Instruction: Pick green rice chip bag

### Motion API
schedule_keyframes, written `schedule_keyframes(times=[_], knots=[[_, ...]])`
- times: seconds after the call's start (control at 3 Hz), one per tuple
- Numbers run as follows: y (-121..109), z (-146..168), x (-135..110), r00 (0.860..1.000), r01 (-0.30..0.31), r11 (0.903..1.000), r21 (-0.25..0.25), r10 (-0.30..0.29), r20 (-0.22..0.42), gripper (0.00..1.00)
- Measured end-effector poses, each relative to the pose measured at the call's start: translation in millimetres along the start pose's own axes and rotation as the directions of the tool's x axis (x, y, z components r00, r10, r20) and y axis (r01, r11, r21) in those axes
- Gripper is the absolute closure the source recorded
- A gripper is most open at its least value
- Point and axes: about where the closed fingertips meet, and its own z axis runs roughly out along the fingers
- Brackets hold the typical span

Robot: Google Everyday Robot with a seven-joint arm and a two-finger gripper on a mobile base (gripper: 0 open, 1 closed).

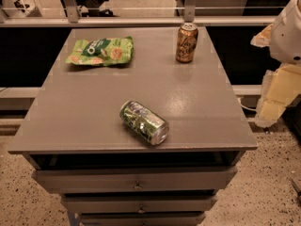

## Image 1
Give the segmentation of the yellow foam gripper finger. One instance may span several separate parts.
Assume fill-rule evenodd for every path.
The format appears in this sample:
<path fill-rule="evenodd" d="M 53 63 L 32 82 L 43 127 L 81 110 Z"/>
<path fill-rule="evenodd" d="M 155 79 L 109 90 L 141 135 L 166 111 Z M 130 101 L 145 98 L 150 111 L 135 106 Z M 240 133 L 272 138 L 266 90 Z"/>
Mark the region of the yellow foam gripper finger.
<path fill-rule="evenodd" d="M 256 125 L 261 128 L 272 126 L 300 93 L 300 64 L 282 63 L 274 72 L 268 70 L 261 83 L 261 98 L 256 107 Z"/>

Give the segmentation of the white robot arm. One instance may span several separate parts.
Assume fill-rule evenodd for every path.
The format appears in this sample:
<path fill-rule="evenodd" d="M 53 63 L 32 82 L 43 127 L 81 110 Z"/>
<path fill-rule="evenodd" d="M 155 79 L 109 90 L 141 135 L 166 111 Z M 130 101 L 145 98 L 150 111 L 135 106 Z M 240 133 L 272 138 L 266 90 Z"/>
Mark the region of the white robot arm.
<path fill-rule="evenodd" d="M 261 83 L 261 98 L 255 123 L 270 127 L 301 94 L 301 0 L 291 0 L 272 24 L 253 37 L 251 44 L 269 47 L 271 58 L 280 62 L 274 72 L 267 70 Z"/>

